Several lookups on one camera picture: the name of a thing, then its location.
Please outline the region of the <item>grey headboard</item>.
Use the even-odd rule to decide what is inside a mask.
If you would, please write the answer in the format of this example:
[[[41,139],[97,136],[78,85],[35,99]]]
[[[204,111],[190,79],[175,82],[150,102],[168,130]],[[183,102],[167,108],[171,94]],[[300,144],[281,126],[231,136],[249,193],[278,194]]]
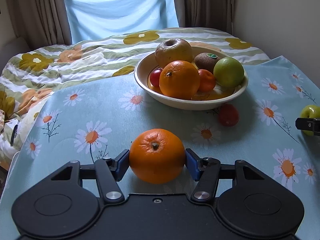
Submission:
[[[10,41],[1,49],[0,53],[0,69],[4,69],[7,62],[17,54],[23,54],[29,52],[30,48],[23,37],[16,38]]]

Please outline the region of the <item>large orange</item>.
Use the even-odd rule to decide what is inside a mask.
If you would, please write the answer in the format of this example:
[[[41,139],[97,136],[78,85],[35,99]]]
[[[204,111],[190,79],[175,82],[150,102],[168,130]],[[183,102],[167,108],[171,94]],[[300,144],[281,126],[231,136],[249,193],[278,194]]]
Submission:
[[[195,66],[187,61],[173,61],[160,74],[159,88],[165,96],[191,100],[199,86],[200,75]]]
[[[166,129],[141,133],[132,142],[129,162],[132,172],[142,181],[165,184],[178,177],[186,160],[181,139]]]

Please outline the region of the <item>brown curtain left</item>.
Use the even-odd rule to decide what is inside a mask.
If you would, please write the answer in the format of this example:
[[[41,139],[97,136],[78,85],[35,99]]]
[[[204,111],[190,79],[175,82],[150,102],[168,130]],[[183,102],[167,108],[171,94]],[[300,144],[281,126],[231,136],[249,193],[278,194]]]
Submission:
[[[7,0],[15,34],[31,49],[72,44],[64,0]]]

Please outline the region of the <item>wrinkled yellow apple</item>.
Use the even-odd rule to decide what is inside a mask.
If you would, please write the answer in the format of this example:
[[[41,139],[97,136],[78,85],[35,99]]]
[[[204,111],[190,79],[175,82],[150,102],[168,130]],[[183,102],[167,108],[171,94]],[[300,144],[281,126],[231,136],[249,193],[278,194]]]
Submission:
[[[193,61],[192,47],[182,38],[170,38],[157,46],[155,59],[161,68],[177,60],[191,63]]]

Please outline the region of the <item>brown curtain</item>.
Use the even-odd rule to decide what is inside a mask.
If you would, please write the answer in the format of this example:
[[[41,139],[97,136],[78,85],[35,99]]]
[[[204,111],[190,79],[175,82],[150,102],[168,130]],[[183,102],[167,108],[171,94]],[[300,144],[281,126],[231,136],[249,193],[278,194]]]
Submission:
[[[7,0],[15,34],[31,49],[72,44],[64,0]]]
[[[174,0],[180,27],[213,28],[232,33],[233,0]]]

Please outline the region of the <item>green apple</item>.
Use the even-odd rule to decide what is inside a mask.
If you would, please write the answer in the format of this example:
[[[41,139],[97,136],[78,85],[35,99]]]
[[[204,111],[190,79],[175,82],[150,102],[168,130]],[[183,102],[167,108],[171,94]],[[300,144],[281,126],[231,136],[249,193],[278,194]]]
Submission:
[[[213,76],[222,87],[235,88],[242,83],[245,71],[238,60],[232,57],[224,57],[217,61],[214,66]]]
[[[305,106],[301,113],[300,118],[319,118],[319,106],[307,105]],[[308,136],[319,135],[319,132],[303,131]]]

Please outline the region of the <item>floral striped duvet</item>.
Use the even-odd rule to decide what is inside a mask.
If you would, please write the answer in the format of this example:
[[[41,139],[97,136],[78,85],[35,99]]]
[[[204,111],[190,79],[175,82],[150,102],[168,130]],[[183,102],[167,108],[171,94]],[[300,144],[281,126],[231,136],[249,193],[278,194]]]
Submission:
[[[56,90],[129,74],[140,59],[169,38],[182,38],[193,46],[220,50],[247,65],[269,59],[258,47],[210,28],[147,30],[17,54],[1,71],[1,110],[5,114],[1,167],[8,169],[14,154],[20,150],[23,139],[12,139],[12,132],[31,107]]]

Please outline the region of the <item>light blue window cloth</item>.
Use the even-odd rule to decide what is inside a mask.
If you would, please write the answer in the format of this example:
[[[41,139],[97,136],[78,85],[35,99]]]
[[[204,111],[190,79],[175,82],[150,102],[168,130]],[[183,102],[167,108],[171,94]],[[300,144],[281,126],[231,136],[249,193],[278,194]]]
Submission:
[[[178,27],[174,0],[64,0],[73,43]]]

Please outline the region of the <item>red cherry tomato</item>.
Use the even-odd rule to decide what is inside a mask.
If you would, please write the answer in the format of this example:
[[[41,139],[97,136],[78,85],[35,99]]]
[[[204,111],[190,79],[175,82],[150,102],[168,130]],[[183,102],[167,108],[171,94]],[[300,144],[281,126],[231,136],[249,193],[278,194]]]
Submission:
[[[218,121],[222,126],[235,126],[240,119],[238,110],[231,104],[224,104],[220,107]]]
[[[157,68],[153,70],[150,74],[150,83],[153,85],[153,87],[159,88],[159,79],[162,72],[162,68]]]

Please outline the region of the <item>brown curtain right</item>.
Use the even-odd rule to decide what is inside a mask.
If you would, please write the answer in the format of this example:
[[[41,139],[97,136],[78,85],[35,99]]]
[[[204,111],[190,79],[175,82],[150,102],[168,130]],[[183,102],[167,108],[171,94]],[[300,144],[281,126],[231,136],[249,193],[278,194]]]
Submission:
[[[232,33],[233,0],[174,0],[180,27],[213,28]]]

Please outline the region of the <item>brown kiwi with sticker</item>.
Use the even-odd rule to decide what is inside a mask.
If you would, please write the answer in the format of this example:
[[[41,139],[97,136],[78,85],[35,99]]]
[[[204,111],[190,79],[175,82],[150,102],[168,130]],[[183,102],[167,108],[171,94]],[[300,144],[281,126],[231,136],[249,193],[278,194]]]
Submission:
[[[216,63],[221,59],[213,53],[200,53],[194,59],[194,63],[198,69],[205,69],[213,74]]]

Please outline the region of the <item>blue daisy tablecloth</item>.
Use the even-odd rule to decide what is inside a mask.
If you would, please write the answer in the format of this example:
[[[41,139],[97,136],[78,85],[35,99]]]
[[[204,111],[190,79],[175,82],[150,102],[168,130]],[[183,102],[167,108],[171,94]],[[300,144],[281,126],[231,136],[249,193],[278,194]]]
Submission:
[[[219,124],[215,109],[184,111],[154,100],[133,75],[55,92],[12,163],[1,197],[1,239],[18,237],[11,207],[24,191],[71,160],[114,158],[153,128],[174,133],[200,157],[243,159],[275,179],[303,202],[298,237],[319,239],[319,137],[295,128],[305,106],[319,105],[319,88],[282,56],[245,69],[249,83],[232,101],[240,115],[233,127]]]

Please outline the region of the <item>cream ceramic bowl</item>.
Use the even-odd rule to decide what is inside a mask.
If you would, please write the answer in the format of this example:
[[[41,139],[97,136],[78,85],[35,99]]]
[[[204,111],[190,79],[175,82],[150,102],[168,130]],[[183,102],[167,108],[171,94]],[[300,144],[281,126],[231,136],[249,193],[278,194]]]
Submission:
[[[223,52],[212,50],[210,48],[202,48],[197,46],[191,46],[193,51],[193,60],[200,53],[213,53],[221,58],[229,57]],[[215,88],[208,93],[197,93],[191,98],[191,100],[176,99],[169,96],[165,96],[161,93],[160,88],[153,87],[150,83],[150,74],[153,70],[160,68],[155,59],[155,51],[150,53],[139,61],[134,70],[135,80],[150,96],[157,101],[171,107],[185,109],[185,110],[208,110],[219,107],[221,104],[229,102],[238,96],[240,96],[248,85],[248,76],[245,71],[245,77],[240,85],[235,88],[225,88],[219,85],[216,81]]]

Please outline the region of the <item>small mandarin orange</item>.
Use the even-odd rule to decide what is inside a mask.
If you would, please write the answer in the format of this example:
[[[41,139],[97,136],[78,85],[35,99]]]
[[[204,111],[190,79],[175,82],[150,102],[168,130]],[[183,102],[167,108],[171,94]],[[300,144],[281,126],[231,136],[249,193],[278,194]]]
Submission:
[[[199,69],[198,73],[200,76],[200,86],[198,91],[203,93],[211,92],[216,86],[216,80],[213,74],[205,69]]]

